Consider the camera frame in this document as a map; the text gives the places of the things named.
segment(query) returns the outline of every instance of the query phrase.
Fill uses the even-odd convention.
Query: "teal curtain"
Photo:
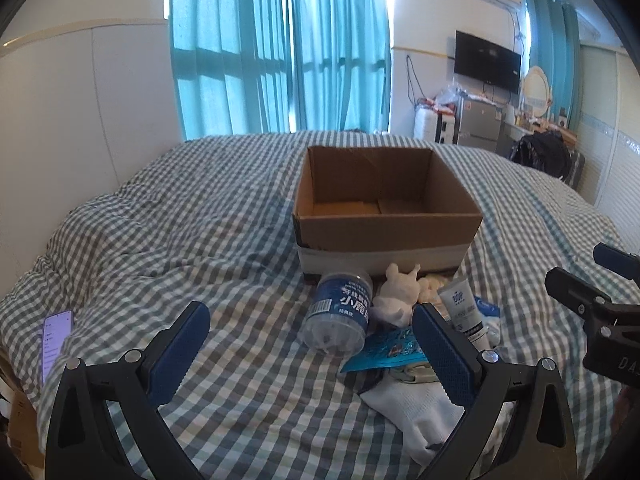
[[[390,37],[386,0],[287,0],[299,129],[386,130]]]
[[[575,8],[561,0],[526,0],[531,24],[530,66],[539,66],[553,89],[551,112],[557,119],[561,108],[569,127],[580,120],[582,92],[580,34]]]
[[[288,132],[290,37],[282,0],[170,0],[186,139]]]

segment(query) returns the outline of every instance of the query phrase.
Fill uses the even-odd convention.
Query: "plaid blanket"
[[[116,360],[144,348],[192,299],[211,330],[160,413],[205,478],[415,478],[402,436],[354,392],[340,361],[296,338],[312,288],[298,265],[291,209],[311,144],[425,146],[355,133],[209,137],[178,146],[116,193],[76,208],[46,254],[0,303],[0,336],[38,409],[45,445],[65,361]],[[583,369],[580,320],[551,300],[545,273],[560,265],[639,302],[629,282],[595,265],[600,241],[620,245],[612,222],[561,182],[489,152],[435,146],[475,198],[484,221],[459,270],[502,307],[502,357],[558,362],[586,474],[609,440],[620,386]],[[75,325],[43,385],[45,316]],[[134,469],[145,464],[122,412],[110,407]]]

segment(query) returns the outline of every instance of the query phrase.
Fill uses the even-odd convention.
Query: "gray mini fridge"
[[[461,98],[458,106],[458,144],[494,152],[502,125],[502,110],[482,101]]]

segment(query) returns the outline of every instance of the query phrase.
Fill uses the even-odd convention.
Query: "black flat-screen tv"
[[[491,41],[456,31],[456,62],[453,72],[504,88],[520,89],[522,56]]]

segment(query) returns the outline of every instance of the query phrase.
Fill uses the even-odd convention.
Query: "metal bolt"
[[[137,363],[140,361],[142,354],[140,350],[129,350],[126,354],[124,354],[124,360],[127,363]]]
[[[66,368],[68,370],[75,370],[79,366],[80,366],[80,359],[78,359],[77,357],[72,357],[66,362]]]
[[[497,363],[498,359],[500,359],[500,356],[493,350],[485,350],[484,352],[482,352],[482,359],[484,359],[488,363]]]
[[[549,359],[548,357],[545,357],[544,359],[542,359],[542,366],[547,370],[549,370],[550,372],[556,369],[555,361],[553,359]]]

